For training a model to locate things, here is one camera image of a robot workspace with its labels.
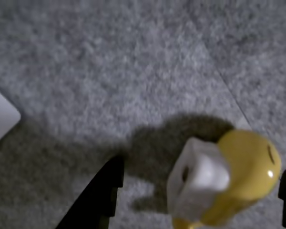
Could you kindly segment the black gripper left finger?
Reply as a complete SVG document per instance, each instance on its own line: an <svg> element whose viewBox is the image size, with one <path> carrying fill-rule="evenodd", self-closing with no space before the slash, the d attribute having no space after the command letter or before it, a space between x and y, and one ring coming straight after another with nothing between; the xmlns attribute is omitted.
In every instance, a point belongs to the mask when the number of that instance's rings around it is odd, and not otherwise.
<svg viewBox="0 0 286 229"><path fill-rule="evenodd" d="M115 216L117 192L123 187L124 158L114 156L78 196L58 229L107 229Z"/></svg>

